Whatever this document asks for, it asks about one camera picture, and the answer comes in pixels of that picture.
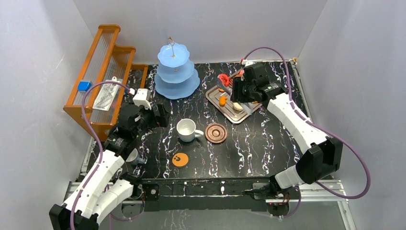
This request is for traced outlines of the cream white donut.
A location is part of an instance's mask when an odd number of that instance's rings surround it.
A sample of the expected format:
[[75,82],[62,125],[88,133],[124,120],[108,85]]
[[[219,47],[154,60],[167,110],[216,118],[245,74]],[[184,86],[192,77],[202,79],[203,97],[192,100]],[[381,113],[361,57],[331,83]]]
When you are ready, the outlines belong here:
[[237,102],[233,103],[233,108],[236,111],[243,111],[244,110],[244,108]]

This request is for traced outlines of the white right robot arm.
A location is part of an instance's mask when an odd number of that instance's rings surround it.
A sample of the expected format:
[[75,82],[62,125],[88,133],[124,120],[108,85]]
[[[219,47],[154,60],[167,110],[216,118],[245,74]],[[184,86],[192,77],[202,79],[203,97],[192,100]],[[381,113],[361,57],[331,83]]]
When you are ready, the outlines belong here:
[[283,198],[289,188],[312,184],[340,168],[343,144],[337,138],[312,127],[310,119],[292,101],[288,89],[271,82],[264,65],[255,63],[234,77],[231,100],[241,105],[258,102],[276,116],[300,147],[302,157],[296,165],[270,177],[267,185],[244,191],[252,197]]

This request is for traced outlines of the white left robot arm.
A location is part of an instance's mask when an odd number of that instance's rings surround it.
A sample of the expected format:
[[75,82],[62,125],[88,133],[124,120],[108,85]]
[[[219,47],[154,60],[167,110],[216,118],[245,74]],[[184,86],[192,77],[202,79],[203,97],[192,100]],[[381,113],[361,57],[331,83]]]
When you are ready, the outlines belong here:
[[109,130],[99,156],[80,185],[62,205],[49,211],[55,230],[97,230],[100,223],[125,199],[143,193],[141,179],[123,173],[107,189],[109,181],[135,150],[136,140],[156,127],[167,127],[170,112],[158,103],[152,109],[133,103],[122,106],[117,123]]

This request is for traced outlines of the round orange cookie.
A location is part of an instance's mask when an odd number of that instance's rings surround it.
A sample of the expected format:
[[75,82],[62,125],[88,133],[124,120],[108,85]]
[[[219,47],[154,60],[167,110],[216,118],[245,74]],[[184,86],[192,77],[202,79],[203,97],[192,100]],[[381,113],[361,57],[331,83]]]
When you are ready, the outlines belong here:
[[219,105],[220,105],[220,106],[225,106],[225,105],[226,105],[226,102],[227,102],[227,98],[226,98],[225,96],[221,96],[221,97],[219,98]]

